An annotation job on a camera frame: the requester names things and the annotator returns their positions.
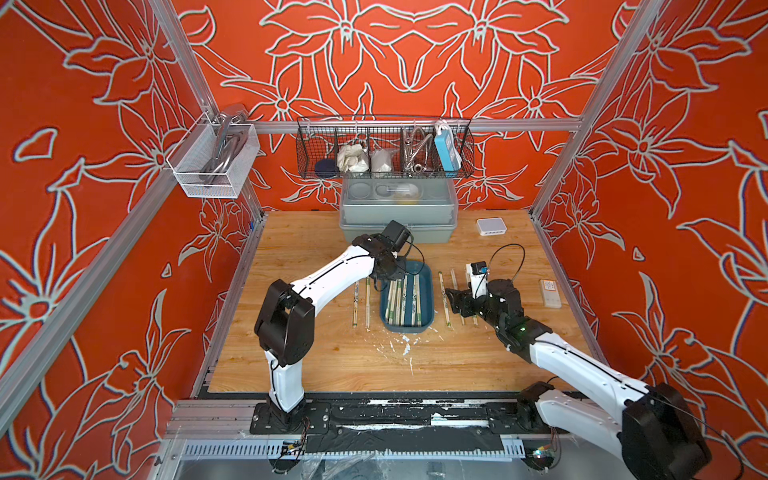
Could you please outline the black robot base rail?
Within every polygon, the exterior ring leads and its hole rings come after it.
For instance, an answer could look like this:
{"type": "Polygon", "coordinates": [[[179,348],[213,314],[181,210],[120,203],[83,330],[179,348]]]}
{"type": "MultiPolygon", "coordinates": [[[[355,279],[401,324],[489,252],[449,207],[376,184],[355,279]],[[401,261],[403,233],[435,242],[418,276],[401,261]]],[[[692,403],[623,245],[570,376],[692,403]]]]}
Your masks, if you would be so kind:
{"type": "Polygon", "coordinates": [[[253,435],[297,438],[309,453],[377,451],[470,453],[503,451],[505,439],[533,450],[551,430],[518,405],[519,394],[469,392],[308,393],[296,413],[281,419],[259,402],[253,435]]]}

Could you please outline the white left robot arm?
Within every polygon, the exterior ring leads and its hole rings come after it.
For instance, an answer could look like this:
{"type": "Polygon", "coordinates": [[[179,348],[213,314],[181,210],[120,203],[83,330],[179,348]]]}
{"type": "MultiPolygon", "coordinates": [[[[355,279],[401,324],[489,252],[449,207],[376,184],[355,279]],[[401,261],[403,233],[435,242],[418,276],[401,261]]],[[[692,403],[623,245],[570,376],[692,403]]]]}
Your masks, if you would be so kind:
{"type": "Polygon", "coordinates": [[[254,333],[269,369],[268,403],[282,422],[294,420],[304,408],[302,362],[314,343],[316,315],[364,278],[381,282],[403,278],[406,259],[400,252],[411,240],[407,227],[391,221],[380,233],[356,237],[317,271],[293,282],[278,279],[269,285],[254,333]]]}

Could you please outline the clear plastic wall basket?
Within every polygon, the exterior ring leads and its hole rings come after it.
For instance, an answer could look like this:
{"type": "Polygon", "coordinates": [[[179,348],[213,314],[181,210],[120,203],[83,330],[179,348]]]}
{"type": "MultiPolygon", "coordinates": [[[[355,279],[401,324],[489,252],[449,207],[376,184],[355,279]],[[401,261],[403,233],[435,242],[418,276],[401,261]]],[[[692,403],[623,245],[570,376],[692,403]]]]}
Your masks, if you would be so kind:
{"type": "Polygon", "coordinates": [[[168,164],[187,197],[235,199],[259,151],[253,124],[201,122],[185,136],[168,164]]]}

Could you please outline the blue white box in basket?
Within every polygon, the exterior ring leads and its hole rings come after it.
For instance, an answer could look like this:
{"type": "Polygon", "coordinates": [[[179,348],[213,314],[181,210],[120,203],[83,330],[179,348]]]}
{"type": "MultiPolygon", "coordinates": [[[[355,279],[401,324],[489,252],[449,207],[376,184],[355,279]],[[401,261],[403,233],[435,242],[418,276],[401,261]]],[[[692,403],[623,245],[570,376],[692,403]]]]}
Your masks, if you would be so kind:
{"type": "Polygon", "coordinates": [[[434,144],[440,159],[443,171],[448,178],[455,178],[461,168],[461,156],[455,146],[455,139],[451,125],[443,119],[435,125],[434,144]]]}

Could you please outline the grey-green lidded storage box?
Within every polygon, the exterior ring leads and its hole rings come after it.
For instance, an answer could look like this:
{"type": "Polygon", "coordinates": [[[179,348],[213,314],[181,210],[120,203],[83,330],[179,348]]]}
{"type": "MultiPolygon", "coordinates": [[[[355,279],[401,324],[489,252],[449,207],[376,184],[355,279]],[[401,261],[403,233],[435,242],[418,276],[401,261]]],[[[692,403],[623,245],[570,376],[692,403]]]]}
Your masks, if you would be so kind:
{"type": "Polygon", "coordinates": [[[449,179],[346,179],[339,213],[347,241],[396,221],[418,245],[446,243],[457,227],[458,198],[449,179]]]}

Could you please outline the metal tongs in basket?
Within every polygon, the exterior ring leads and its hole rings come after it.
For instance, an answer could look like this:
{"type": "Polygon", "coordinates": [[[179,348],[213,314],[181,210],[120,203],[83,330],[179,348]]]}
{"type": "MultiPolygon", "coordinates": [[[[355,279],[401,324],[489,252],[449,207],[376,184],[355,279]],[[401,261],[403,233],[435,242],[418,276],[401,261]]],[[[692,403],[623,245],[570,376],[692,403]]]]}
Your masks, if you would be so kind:
{"type": "Polygon", "coordinates": [[[214,184],[217,178],[229,169],[233,159],[242,150],[247,141],[248,134],[245,131],[232,130],[232,127],[240,125],[247,118],[248,112],[242,103],[230,105],[220,112],[220,125],[217,131],[213,156],[202,168],[200,175],[203,185],[210,186],[214,184]]]}

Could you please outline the white network switch box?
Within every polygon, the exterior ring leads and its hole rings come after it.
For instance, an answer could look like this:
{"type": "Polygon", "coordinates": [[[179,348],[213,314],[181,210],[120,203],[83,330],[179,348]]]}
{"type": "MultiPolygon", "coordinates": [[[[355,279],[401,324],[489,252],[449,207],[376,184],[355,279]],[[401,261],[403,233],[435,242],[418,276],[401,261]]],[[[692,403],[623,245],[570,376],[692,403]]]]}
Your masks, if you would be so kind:
{"type": "Polygon", "coordinates": [[[476,227],[480,236],[499,236],[507,232],[507,225],[500,217],[480,218],[476,227]]]}

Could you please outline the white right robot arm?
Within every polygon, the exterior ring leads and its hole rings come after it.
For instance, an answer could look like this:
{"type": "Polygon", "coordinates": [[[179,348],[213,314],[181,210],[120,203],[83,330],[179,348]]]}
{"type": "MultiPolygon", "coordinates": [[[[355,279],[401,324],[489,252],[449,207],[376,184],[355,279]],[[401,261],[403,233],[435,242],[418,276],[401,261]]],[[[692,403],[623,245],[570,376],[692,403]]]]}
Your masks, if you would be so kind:
{"type": "Polygon", "coordinates": [[[546,382],[525,389],[533,418],[566,430],[621,459],[637,479],[691,479],[712,454],[682,394],[645,382],[591,358],[527,316],[513,282],[483,281],[445,292],[453,312],[478,316],[505,349],[547,370],[583,394],[577,400],[546,382]]]}

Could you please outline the wrapped chopsticks in bin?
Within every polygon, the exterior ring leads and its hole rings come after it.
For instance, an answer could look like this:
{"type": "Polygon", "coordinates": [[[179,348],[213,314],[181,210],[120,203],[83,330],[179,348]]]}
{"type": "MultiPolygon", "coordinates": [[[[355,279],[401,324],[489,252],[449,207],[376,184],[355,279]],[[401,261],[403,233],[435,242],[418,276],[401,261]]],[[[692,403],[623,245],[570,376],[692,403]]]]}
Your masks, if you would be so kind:
{"type": "Polygon", "coordinates": [[[389,283],[383,300],[383,320],[388,328],[417,333],[426,326],[419,275],[409,274],[389,283]]]}

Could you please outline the white remote control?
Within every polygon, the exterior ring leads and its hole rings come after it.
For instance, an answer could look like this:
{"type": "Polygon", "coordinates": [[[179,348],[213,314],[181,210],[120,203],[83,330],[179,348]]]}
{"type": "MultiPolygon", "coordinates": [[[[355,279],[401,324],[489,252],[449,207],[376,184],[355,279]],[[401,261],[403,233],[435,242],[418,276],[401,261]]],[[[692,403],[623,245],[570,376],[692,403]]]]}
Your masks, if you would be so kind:
{"type": "Polygon", "coordinates": [[[541,279],[539,284],[544,306],[553,309],[561,308],[562,300],[557,282],[555,280],[541,279]]]}

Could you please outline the teal plastic chopstick bin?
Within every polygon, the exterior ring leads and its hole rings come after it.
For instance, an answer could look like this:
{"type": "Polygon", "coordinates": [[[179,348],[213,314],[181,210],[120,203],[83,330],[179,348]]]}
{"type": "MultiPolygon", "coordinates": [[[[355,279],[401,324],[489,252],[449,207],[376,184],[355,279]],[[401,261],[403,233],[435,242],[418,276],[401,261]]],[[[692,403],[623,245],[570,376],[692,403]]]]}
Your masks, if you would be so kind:
{"type": "Polygon", "coordinates": [[[384,327],[392,332],[420,334],[434,322],[432,272],[422,261],[407,260],[404,277],[385,283],[380,296],[379,314],[384,327]]]}

